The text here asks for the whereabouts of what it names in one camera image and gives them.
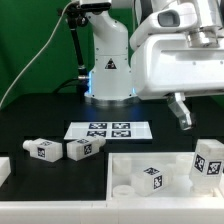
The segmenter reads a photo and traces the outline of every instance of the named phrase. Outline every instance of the green background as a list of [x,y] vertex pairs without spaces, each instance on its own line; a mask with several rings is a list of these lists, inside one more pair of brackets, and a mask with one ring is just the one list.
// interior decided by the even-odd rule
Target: green background
[[[0,0],[0,98],[20,71],[39,52],[50,37],[59,17],[57,8],[68,0]],[[131,9],[113,9],[110,15],[132,32]],[[94,66],[91,26],[79,28],[84,62]],[[77,76],[73,42],[65,19],[48,48],[24,73],[8,95],[5,104],[27,93],[52,92],[63,81]],[[69,87],[62,92],[75,92]],[[214,97],[224,106],[222,96]]]

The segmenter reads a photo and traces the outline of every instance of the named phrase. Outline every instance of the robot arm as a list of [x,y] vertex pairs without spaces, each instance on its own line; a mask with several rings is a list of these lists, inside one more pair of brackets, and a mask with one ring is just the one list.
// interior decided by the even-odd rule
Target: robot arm
[[[136,0],[138,11],[144,0]],[[141,99],[167,99],[183,130],[194,126],[185,96],[223,94],[224,39],[217,0],[150,0],[131,37],[134,88]]]

